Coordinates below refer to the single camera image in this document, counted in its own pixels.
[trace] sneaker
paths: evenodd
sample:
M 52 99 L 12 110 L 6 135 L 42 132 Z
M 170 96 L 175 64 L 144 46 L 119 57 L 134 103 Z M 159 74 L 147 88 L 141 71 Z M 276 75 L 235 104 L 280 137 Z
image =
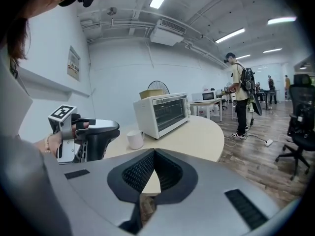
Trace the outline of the sneaker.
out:
M 235 138 L 245 139 L 245 134 L 240 135 L 238 132 L 237 132 L 237 133 L 232 134 L 232 136 L 233 136 L 233 137 L 235 137 Z

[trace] air conditioner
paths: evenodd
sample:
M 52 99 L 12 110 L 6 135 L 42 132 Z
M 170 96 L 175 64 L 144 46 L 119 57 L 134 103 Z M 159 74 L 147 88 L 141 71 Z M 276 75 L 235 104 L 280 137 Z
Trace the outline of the air conditioner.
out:
M 186 29 L 180 25 L 160 19 L 150 35 L 150 40 L 154 43 L 174 46 L 184 39 L 182 36 L 185 33 Z

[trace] white cup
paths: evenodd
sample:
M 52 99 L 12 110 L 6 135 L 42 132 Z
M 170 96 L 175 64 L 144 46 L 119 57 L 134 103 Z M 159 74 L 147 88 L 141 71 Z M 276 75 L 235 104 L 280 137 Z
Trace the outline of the white cup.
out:
M 132 130 L 127 134 L 129 146 L 132 149 L 139 149 L 143 146 L 144 133 L 140 130 Z

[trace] oven door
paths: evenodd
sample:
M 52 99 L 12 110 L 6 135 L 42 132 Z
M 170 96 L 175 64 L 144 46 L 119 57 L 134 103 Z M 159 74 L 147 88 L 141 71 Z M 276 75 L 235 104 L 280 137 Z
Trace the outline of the oven door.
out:
M 186 119 L 186 98 L 186 95 L 180 95 L 152 101 L 158 132 Z

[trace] black bag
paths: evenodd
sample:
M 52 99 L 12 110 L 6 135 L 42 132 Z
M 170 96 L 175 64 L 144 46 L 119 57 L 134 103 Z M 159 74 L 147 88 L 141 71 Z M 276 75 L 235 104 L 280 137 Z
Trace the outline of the black bag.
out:
M 235 65 L 239 65 L 243 70 L 241 75 L 241 88 L 245 92 L 254 93 L 255 92 L 255 79 L 254 73 L 252 72 L 251 68 L 244 68 L 239 63 L 235 63 Z

